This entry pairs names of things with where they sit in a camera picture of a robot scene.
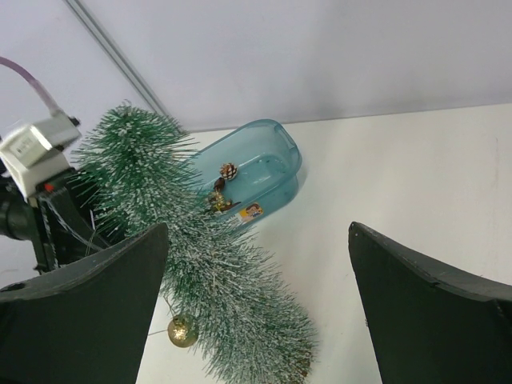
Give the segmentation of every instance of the blue plastic basin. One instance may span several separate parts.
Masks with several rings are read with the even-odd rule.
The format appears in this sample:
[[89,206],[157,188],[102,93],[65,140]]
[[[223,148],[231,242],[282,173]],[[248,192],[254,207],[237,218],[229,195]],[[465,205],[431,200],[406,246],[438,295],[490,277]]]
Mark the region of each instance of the blue plastic basin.
[[222,194],[240,202],[222,216],[253,224],[290,202],[298,192],[302,156],[294,140],[274,120],[250,122],[200,151],[194,164],[205,190],[213,190],[224,163],[238,167]]

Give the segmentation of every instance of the white table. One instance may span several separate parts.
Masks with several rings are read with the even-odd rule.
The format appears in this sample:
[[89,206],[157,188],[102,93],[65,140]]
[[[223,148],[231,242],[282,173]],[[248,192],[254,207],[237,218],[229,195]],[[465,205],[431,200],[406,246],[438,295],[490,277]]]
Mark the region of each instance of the white table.
[[[512,105],[290,124],[302,188],[260,221],[258,243],[318,324],[312,384],[380,383],[350,265],[363,222],[438,260],[512,284]],[[226,131],[197,134],[204,146]],[[150,332],[170,320],[159,299]],[[214,383],[205,363],[149,336],[138,384]]]

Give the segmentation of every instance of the tinsel garland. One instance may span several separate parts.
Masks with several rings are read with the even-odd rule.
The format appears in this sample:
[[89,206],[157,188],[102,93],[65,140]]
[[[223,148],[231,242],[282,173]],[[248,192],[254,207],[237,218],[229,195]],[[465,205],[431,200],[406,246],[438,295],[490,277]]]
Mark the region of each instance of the tinsel garland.
[[107,236],[167,224],[161,294],[196,319],[208,374],[227,384],[302,383],[315,328],[271,256],[246,230],[208,213],[189,144],[173,118],[124,104],[74,152],[75,181],[98,188],[92,203]]

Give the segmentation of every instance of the pine cone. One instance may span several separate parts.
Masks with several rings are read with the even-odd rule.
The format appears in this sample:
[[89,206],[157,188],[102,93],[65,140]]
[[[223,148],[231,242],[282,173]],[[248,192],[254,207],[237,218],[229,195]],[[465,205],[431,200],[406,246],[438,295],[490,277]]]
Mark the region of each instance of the pine cone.
[[222,164],[219,172],[225,180],[233,180],[237,175],[238,168],[232,162],[228,162],[227,164]]
[[217,191],[217,192],[222,192],[222,190],[224,189],[224,185],[225,184],[226,184],[226,181],[224,180],[224,178],[218,178],[215,181],[214,190]]

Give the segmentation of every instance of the christmas ball ornament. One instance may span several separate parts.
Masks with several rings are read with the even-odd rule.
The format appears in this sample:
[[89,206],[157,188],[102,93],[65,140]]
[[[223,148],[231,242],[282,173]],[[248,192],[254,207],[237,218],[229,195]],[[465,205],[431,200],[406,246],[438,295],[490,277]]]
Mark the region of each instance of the christmas ball ornament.
[[234,177],[237,175],[237,172],[238,172],[238,168],[232,162],[228,162],[227,164],[222,164],[221,169],[220,169],[221,176],[225,180],[233,180]]
[[226,208],[227,201],[217,190],[210,194],[209,201],[214,212],[222,212]]
[[194,318],[188,314],[174,316],[167,327],[167,333],[170,342],[180,348],[192,346],[199,338]]

